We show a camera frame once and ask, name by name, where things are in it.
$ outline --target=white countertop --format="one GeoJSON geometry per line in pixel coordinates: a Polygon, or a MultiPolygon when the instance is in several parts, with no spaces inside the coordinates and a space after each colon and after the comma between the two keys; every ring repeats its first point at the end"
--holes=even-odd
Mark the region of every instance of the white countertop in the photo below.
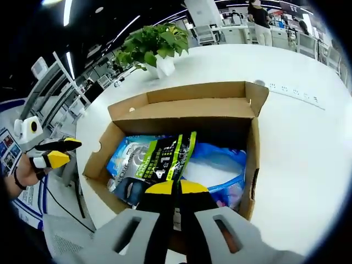
{"type": "Polygon", "coordinates": [[[259,45],[192,48],[188,56],[175,59],[175,67],[175,73],[162,80],[152,80],[142,70],[133,72],[121,87],[108,87],[78,120],[76,137],[83,144],[77,149],[78,171],[96,228],[115,213],[87,185],[82,172],[111,121],[107,106],[172,86],[262,80],[271,90],[287,87],[319,101],[320,108],[270,92],[259,116],[261,159],[251,219],[270,246],[309,254],[336,220],[350,182],[352,155],[345,131],[352,99],[342,81],[316,60],[259,45]]]}
{"type": "MultiPolygon", "coordinates": [[[[221,27],[214,27],[211,30],[214,31],[222,31],[224,29],[248,29],[247,25],[233,25],[233,26],[221,26],[221,27]]],[[[271,31],[286,31],[286,29],[282,29],[281,27],[277,26],[270,26],[271,31]]]]}

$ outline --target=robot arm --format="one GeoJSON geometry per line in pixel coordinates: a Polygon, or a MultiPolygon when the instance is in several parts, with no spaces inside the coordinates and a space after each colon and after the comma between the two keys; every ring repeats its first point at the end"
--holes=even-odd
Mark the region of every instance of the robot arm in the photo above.
{"type": "Polygon", "coordinates": [[[30,163],[39,180],[44,177],[44,168],[59,168],[70,161],[68,151],[77,149],[82,143],[71,137],[47,140],[37,116],[25,120],[17,119],[14,124],[16,141],[30,163]]]}
{"type": "MultiPolygon", "coordinates": [[[[188,185],[186,189],[189,190],[186,194],[182,193],[185,199],[182,202],[181,198],[179,203],[182,232],[188,245],[188,263],[302,263],[302,256],[290,251],[275,250],[265,244],[259,230],[229,207],[218,208],[210,202],[209,209],[198,211],[194,205],[211,201],[209,192],[200,184],[183,180],[181,184],[188,185]],[[229,249],[223,232],[216,223],[217,220],[220,220],[232,235],[238,248],[235,253],[229,249]]],[[[69,264],[165,263],[168,246],[166,241],[173,230],[172,204],[175,200],[171,195],[171,185],[172,183],[168,182],[153,185],[147,189],[136,210],[125,209],[98,229],[90,246],[76,254],[59,256],[55,261],[69,264]],[[126,254],[120,255],[120,250],[128,242],[126,254]]]]}

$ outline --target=potted plant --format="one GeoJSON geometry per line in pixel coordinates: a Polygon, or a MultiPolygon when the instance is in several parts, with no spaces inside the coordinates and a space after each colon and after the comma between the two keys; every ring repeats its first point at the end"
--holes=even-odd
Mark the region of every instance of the potted plant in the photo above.
{"type": "Polygon", "coordinates": [[[167,23],[130,33],[115,56],[121,65],[136,63],[136,68],[162,78],[175,71],[173,57],[175,52],[181,56],[183,50],[188,53],[188,32],[167,23]]]}

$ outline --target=cardboard box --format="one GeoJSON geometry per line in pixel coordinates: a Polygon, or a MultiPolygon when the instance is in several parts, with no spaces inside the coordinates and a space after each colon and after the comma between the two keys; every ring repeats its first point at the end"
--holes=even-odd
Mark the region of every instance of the cardboard box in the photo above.
{"type": "Polygon", "coordinates": [[[106,165],[126,135],[180,134],[197,131],[197,139],[247,152],[245,192],[239,213],[250,220],[259,171],[257,117],[268,88],[250,82],[214,82],[143,93],[108,107],[111,124],[91,154],[84,175],[97,195],[116,213],[128,207],[107,188],[106,165]]]}

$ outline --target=power outlet strip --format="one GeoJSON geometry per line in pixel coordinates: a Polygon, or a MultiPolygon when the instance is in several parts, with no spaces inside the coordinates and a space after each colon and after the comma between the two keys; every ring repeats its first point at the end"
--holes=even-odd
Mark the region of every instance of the power outlet strip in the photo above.
{"type": "Polygon", "coordinates": [[[311,95],[307,92],[298,90],[296,88],[291,88],[291,87],[288,87],[285,85],[274,84],[273,82],[269,83],[268,88],[269,88],[270,92],[274,92],[276,94],[288,96],[293,99],[297,99],[297,100],[309,103],[310,105],[313,105],[313,106],[318,107],[319,109],[322,109],[325,111],[324,106],[319,101],[318,97],[315,95],[311,95]]]}

